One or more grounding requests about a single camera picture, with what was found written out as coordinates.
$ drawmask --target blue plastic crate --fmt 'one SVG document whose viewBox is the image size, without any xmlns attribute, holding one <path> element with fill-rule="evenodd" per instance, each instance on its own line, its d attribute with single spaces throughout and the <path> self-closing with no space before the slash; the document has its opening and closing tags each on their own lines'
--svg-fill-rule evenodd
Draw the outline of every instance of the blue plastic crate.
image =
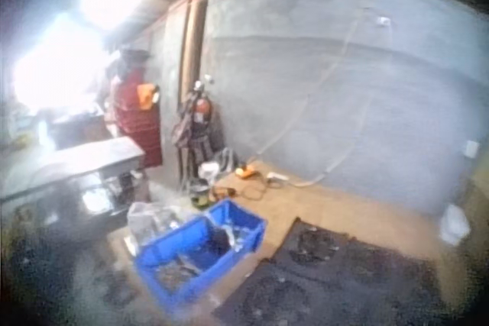
<svg viewBox="0 0 489 326">
<path fill-rule="evenodd" d="M 218 225 L 232 223 L 248 229 L 238 250 L 231 248 L 221 256 L 202 251 L 210 238 L 211 225 L 208 218 L 199 216 L 145 246 L 134 261 L 140 277 L 166 311 L 196 299 L 246 253 L 255 252 L 263 240 L 267 222 L 231 200 L 223 200 L 207 212 Z M 157 269 L 177 255 L 190 259 L 201 273 L 171 291 L 157 279 Z"/>
</svg>

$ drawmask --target wooden beam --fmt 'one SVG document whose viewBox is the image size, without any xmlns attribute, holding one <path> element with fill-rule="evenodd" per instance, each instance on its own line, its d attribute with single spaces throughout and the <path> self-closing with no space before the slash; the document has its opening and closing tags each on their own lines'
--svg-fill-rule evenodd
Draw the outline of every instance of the wooden beam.
<svg viewBox="0 0 489 326">
<path fill-rule="evenodd" d="M 180 70 L 181 102 L 192 89 L 193 83 L 199 78 L 206 8 L 206 0 L 190 0 Z"/>
</svg>

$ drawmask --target rubber mat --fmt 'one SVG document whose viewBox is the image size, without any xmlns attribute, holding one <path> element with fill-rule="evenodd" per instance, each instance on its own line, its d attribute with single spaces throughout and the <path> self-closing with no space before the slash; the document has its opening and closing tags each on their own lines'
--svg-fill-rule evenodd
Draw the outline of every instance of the rubber mat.
<svg viewBox="0 0 489 326">
<path fill-rule="evenodd" d="M 328 249 L 332 256 L 324 257 Z M 361 324 L 381 324 L 381 320 L 385 324 L 419 324 L 420 319 L 426 319 L 426 324 L 446 321 L 436 273 L 428 261 L 316 228 L 299 218 L 272 260 L 287 272 L 335 286 L 344 306 L 337 307 L 338 317 L 331 317 L 329 309 L 324 311 L 323 318 L 331 324 L 342 324 L 342 318 L 351 324 L 357 319 L 362 320 Z"/>
<path fill-rule="evenodd" d="M 348 235 L 314 227 L 296 218 L 273 261 L 309 279 L 338 282 Z"/>
<path fill-rule="evenodd" d="M 215 310 L 232 326 L 438 325 L 448 318 L 431 263 L 316 228 L 297 218 Z"/>
<path fill-rule="evenodd" d="M 319 326 L 337 291 L 264 260 L 214 314 L 230 326 Z"/>
</svg>

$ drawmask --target plastic bag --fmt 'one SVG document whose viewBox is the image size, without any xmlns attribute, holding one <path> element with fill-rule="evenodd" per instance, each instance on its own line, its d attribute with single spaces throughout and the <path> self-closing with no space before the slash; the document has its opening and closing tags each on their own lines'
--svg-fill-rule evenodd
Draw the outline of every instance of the plastic bag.
<svg viewBox="0 0 489 326">
<path fill-rule="evenodd" d="M 181 200 L 168 202 L 134 202 L 128 211 L 129 230 L 137 245 L 144 246 L 178 228 L 197 211 Z"/>
</svg>

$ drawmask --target wall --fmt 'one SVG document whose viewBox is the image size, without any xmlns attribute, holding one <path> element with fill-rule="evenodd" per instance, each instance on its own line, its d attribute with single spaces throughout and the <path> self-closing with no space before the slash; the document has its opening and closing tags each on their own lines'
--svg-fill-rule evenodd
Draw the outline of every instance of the wall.
<svg viewBox="0 0 489 326">
<path fill-rule="evenodd" d="M 244 158 L 283 132 L 264 160 L 439 215 L 489 132 L 488 31 L 455 0 L 209 0 L 201 73 Z"/>
<path fill-rule="evenodd" d="M 164 164 L 149 169 L 150 177 L 166 187 L 179 187 L 177 151 L 171 143 L 171 130 L 178 121 L 180 61 L 186 26 L 188 0 L 180 0 L 149 31 L 131 43 L 131 47 L 148 50 L 146 80 L 160 86 L 161 145 Z"/>
</svg>

